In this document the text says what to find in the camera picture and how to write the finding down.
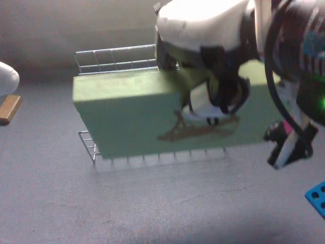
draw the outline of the background wall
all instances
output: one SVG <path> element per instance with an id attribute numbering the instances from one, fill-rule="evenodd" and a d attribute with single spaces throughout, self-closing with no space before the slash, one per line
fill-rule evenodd
<path id="1" fill-rule="evenodd" d="M 76 51 L 151 44 L 157 1 L 0 1 L 0 60 L 17 70 L 68 68 Z"/>

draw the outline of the cable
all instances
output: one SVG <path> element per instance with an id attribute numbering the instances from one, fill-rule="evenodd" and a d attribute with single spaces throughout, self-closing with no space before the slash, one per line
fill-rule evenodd
<path id="1" fill-rule="evenodd" d="M 306 156 L 311 157 L 313 155 L 313 148 L 311 142 L 307 140 L 304 135 L 303 129 L 295 122 L 295 120 L 291 117 L 291 115 L 281 102 L 273 78 L 273 69 L 274 67 L 277 67 L 273 60 L 273 50 L 277 40 L 277 36 L 282 26 L 283 16 L 285 15 L 286 9 L 292 1 L 293 0 L 283 0 L 281 2 L 281 6 L 278 8 L 276 14 L 274 15 L 273 21 L 269 28 L 265 42 L 265 75 L 267 78 L 269 92 L 273 99 L 273 102 L 275 103 L 277 109 L 279 110 L 283 118 L 291 125 L 293 130 L 299 135 L 301 141 L 305 144 L 307 150 Z"/>

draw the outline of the black cylindrical motor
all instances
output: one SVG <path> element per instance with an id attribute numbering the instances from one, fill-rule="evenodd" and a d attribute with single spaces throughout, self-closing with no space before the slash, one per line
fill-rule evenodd
<path id="1" fill-rule="evenodd" d="M 272 68 L 282 78 L 301 82 L 298 106 L 325 125 L 325 0 L 291 1 L 278 24 Z"/>

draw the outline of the gray tabletop surface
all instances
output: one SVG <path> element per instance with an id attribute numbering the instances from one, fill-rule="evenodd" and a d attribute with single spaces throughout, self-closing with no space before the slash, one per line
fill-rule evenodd
<path id="1" fill-rule="evenodd" d="M 311 160 L 280 171 L 266 163 L 268 143 L 209 160 L 93 166 L 74 74 L 21 74 L 23 104 L 0 127 L 0 243 L 325 243 L 325 221 L 304 197 L 325 181 L 323 130 Z"/>

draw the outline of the black dot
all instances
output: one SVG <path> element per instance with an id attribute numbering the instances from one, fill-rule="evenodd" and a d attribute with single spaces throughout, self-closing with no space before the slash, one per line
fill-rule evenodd
<path id="1" fill-rule="evenodd" d="M 313 193 L 311 194 L 311 196 L 312 196 L 312 198 L 314 198 L 314 199 L 318 199 L 318 198 L 319 198 L 319 194 L 318 194 L 317 192 L 313 192 Z"/>

